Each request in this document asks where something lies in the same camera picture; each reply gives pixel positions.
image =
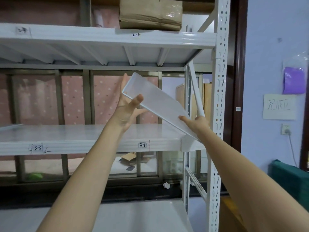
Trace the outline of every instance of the handwritten sign 完成区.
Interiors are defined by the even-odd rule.
[[[296,95],[265,94],[263,119],[295,120]]]

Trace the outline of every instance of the hand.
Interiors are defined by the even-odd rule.
[[[144,100],[141,94],[137,95],[133,100],[122,94],[122,90],[127,83],[128,75],[125,73],[120,84],[120,97],[117,108],[111,117],[119,125],[121,125],[123,132],[126,132],[136,117],[145,113],[147,109],[137,109],[138,105]]]
[[[204,116],[196,117],[195,120],[191,120],[185,116],[179,116],[179,119],[183,121],[189,129],[200,135],[201,130],[209,129],[209,121]]]

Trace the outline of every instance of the electrical outlet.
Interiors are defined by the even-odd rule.
[[[282,135],[288,135],[288,134],[286,133],[286,130],[291,130],[291,129],[290,129],[290,125],[281,124],[281,134],[282,134]]]

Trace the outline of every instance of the green object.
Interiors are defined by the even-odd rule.
[[[269,165],[268,175],[309,211],[308,172],[274,160]]]
[[[40,181],[43,179],[43,175],[41,173],[31,173],[28,176],[29,181]]]

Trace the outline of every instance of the purple paper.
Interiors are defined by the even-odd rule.
[[[306,93],[306,78],[303,68],[285,67],[283,94]]]

